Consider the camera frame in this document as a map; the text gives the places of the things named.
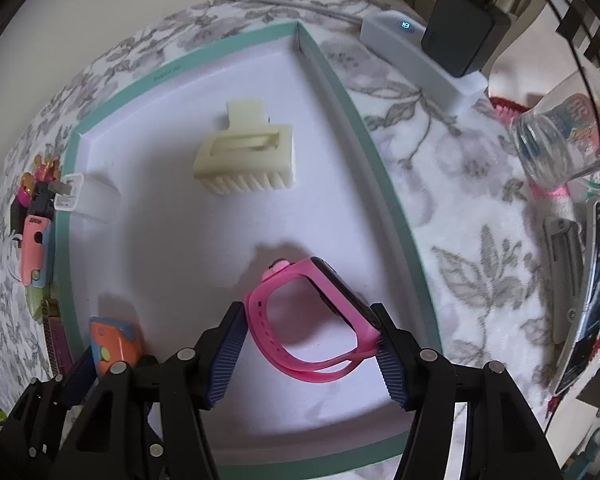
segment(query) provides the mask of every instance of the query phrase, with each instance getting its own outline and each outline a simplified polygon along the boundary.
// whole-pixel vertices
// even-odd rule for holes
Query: clear plastic bottle
[[[546,191],[573,178],[600,171],[600,84],[588,77],[593,104],[578,72],[552,89],[511,125],[511,137],[526,174]]]

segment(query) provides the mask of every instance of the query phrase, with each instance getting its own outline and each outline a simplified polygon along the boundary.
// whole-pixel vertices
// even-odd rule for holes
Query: white power bank
[[[422,88],[444,113],[456,116],[484,94],[487,78],[478,71],[453,77],[422,51],[425,29],[406,14],[384,10],[363,18],[360,41]]]

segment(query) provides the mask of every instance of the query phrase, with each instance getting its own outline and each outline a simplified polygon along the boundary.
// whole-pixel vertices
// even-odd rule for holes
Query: white cable
[[[22,236],[17,234],[17,233],[12,233],[4,242],[2,245],[2,266],[7,270],[7,274],[9,275],[9,277],[17,283],[21,283],[22,280],[20,279],[20,277],[13,272],[13,270],[11,270],[11,267],[9,266],[9,256],[10,256],[10,252],[11,252],[11,248],[13,247],[11,245],[11,243],[14,240],[19,240],[22,241]]]
[[[313,12],[318,12],[319,14],[326,14],[327,16],[331,16],[332,18],[337,18],[338,20],[345,20],[349,23],[354,23],[355,25],[362,25],[362,18],[359,16],[355,16],[353,14],[347,14],[346,12],[340,12],[339,10],[328,9],[327,7],[319,7],[316,5],[310,4],[302,4],[300,2],[287,2],[285,0],[243,0],[245,2],[256,2],[259,4],[269,4],[276,5],[282,7],[295,7],[296,9],[304,9],[304,10],[312,10]]]

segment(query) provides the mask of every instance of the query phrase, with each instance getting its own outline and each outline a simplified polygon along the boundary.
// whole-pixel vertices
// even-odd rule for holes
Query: smartwatch
[[[292,280],[308,279],[327,306],[338,314],[356,333],[358,345],[353,350],[333,359],[320,362],[302,361],[280,344],[267,317],[267,300],[270,295]],[[262,275],[262,282],[244,297],[247,322],[256,345],[282,373],[307,383],[328,383],[349,374],[366,358],[378,352],[380,322],[362,299],[355,294],[324,260],[311,256],[298,263],[277,260]],[[321,372],[347,362],[334,372]]]

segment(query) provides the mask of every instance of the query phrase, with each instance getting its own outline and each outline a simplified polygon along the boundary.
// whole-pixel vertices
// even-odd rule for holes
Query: power adapter
[[[437,0],[422,50],[454,77],[480,70],[509,30],[511,20],[493,5]]]

